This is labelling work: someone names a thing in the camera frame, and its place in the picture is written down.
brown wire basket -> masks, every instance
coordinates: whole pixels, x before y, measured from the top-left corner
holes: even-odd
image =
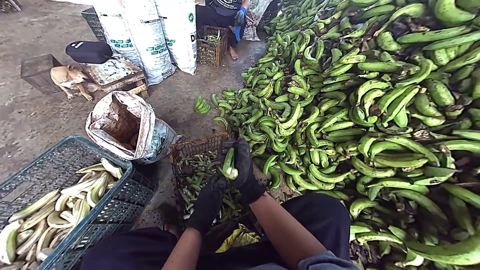
[[[175,194],[175,204],[177,210],[182,212],[181,206],[184,204],[180,196],[182,183],[185,181],[185,174],[181,171],[178,163],[182,158],[189,158],[194,155],[205,154],[208,151],[217,152],[220,150],[224,142],[228,141],[228,134],[226,132],[212,135],[210,137],[203,137],[196,140],[191,140],[183,143],[178,143],[169,146],[171,152],[170,163],[172,163],[173,171],[173,187]]]
[[[220,35],[218,41],[203,39],[205,35]],[[197,31],[197,60],[202,65],[220,66],[222,57],[227,53],[228,29],[204,25]]]

tan dog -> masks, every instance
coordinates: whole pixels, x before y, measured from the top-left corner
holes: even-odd
[[[82,85],[82,82],[86,82],[90,78],[73,65],[53,67],[50,70],[50,76],[52,81],[67,94],[68,99],[83,95],[88,101],[93,100],[93,97],[85,91]],[[79,89],[80,93],[72,93],[71,89]]]

black pants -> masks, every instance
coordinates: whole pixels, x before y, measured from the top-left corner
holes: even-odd
[[[282,206],[337,257],[349,260],[350,218],[336,199],[311,193],[293,198]],[[110,236],[84,256],[82,270],[160,269],[176,237],[159,228],[145,228]],[[197,269],[248,269],[275,262],[285,266],[268,237],[258,243],[234,247],[223,253],[201,254]]]
[[[197,16],[197,31],[204,25],[226,28],[228,30],[228,45],[230,45],[232,48],[237,47],[237,39],[235,38],[233,32],[228,28],[229,25],[233,26],[235,22],[235,14],[232,16],[223,16],[218,14],[214,7],[197,5],[195,6],[195,15]],[[245,30],[246,24],[247,23],[245,19],[245,23],[240,28],[240,39],[243,36],[243,31]]]

dirt floor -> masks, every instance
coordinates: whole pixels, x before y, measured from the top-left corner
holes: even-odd
[[[105,95],[97,91],[93,102],[82,97],[69,101],[63,92],[45,95],[20,78],[23,59],[51,53],[66,65],[72,63],[64,53],[66,44],[95,40],[80,14],[89,6],[46,0],[22,0],[22,4],[21,12],[0,13],[0,183],[64,137],[86,136],[86,117]],[[158,118],[187,139],[223,131],[221,124],[212,121],[216,110],[207,115],[193,112],[196,97],[210,97],[225,87],[241,87],[240,73],[264,50],[263,42],[242,41],[237,49],[239,60],[232,61],[226,55],[220,67],[199,65],[195,75],[177,70],[164,82],[150,86],[146,101]],[[152,167],[155,170],[147,169],[150,177],[159,179],[159,193],[171,197],[168,158]],[[149,208],[160,203],[154,201]]]

black glove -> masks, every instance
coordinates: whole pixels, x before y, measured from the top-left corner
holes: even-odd
[[[212,176],[202,188],[195,203],[194,211],[187,222],[187,228],[194,228],[202,235],[212,227],[212,222],[223,204],[223,192],[227,180],[223,176]]]
[[[253,162],[245,138],[240,137],[236,142],[224,143],[219,159],[225,160],[225,155],[231,147],[235,148],[234,166],[239,171],[239,175],[233,183],[240,190],[242,200],[246,204],[251,204],[263,195],[265,189],[253,175]]]

